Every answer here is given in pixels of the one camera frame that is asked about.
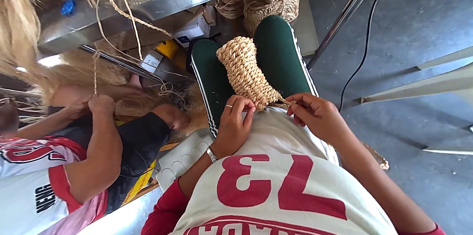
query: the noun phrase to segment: green pants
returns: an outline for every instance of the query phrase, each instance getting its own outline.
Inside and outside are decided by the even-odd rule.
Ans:
[[[318,96],[309,72],[305,68],[297,39],[289,23],[280,16],[268,16],[257,27],[253,42],[256,60],[266,80],[282,97],[300,92]],[[192,67],[201,88],[210,131],[217,136],[220,117],[227,100],[235,94],[227,70],[218,60],[220,46],[211,40],[198,41],[192,51]]]

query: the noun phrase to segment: silver bracelet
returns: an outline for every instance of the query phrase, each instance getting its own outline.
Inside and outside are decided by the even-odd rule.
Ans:
[[[213,154],[212,150],[210,149],[210,147],[207,148],[207,154],[209,155],[210,157],[210,160],[212,160],[212,163],[215,163],[217,161],[217,157],[215,156],[215,154]]]

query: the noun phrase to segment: white t-shirt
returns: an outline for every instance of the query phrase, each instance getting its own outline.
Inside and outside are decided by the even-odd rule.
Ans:
[[[280,108],[255,115],[233,155],[211,165],[172,234],[397,234],[333,147]]]
[[[0,139],[0,226],[9,235],[76,234],[106,207],[103,192],[84,205],[69,192],[64,165],[86,158],[66,138]]]

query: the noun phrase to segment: leg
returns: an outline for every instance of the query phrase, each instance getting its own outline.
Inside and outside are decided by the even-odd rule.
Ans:
[[[253,42],[258,66],[282,97],[300,92],[318,96],[287,21],[275,15],[266,17],[259,23]]]
[[[108,188],[106,214],[119,208],[138,180],[155,159],[167,151],[160,152],[171,136],[171,129],[181,129],[190,122],[190,117],[170,104],[159,105],[143,117],[117,127],[123,144],[121,173]]]
[[[139,83],[139,76],[132,75],[130,81],[122,85],[105,85],[98,86],[97,93],[106,94],[113,98],[115,101],[119,101],[129,95],[141,94],[142,88]],[[51,99],[51,106],[53,107],[65,107],[66,105],[78,100],[91,96],[94,94],[94,87],[92,86],[80,86],[80,85],[65,85],[60,86],[54,93]]]
[[[200,40],[192,51],[192,67],[209,115],[210,131],[215,137],[225,104],[235,94],[228,81],[227,70],[217,58],[218,49],[217,43],[211,40]]]

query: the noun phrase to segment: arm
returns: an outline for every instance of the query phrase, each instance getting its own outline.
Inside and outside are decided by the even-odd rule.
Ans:
[[[335,105],[309,93],[292,95],[287,100],[297,101],[287,114],[295,114],[296,124],[307,125],[315,136],[337,150],[343,167],[371,193],[398,232],[425,233],[436,228],[429,216],[380,168]]]
[[[15,137],[38,140],[46,135],[66,128],[75,119],[85,114],[89,99],[90,97],[78,100],[39,122],[18,129]]]
[[[87,159],[64,166],[70,193],[84,203],[107,189],[120,175],[121,138],[115,127],[115,102],[109,96],[95,96],[89,101],[92,111],[92,137]]]
[[[219,134],[210,149],[217,159],[233,155],[248,138],[255,107],[250,99],[233,95],[220,118]],[[241,113],[247,111],[242,122]],[[141,235],[171,233],[184,214],[189,198],[202,174],[212,165],[207,153],[166,190],[141,230]]]

